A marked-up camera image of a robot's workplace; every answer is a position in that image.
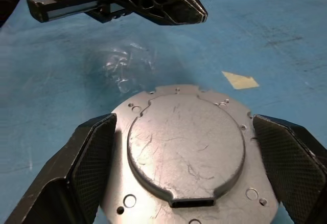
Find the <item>blue table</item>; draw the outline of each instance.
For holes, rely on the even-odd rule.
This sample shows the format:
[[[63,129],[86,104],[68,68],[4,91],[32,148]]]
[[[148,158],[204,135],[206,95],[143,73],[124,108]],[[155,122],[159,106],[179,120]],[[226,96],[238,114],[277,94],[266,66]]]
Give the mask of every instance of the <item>blue table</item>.
[[[305,126],[327,146],[327,0],[201,0],[206,23],[157,26],[132,14],[46,24],[21,0],[0,31],[0,221],[76,126],[155,86],[196,84],[252,113]],[[222,71],[260,85],[236,90]],[[102,214],[96,223],[105,223]],[[291,223],[284,209],[275,223]]]

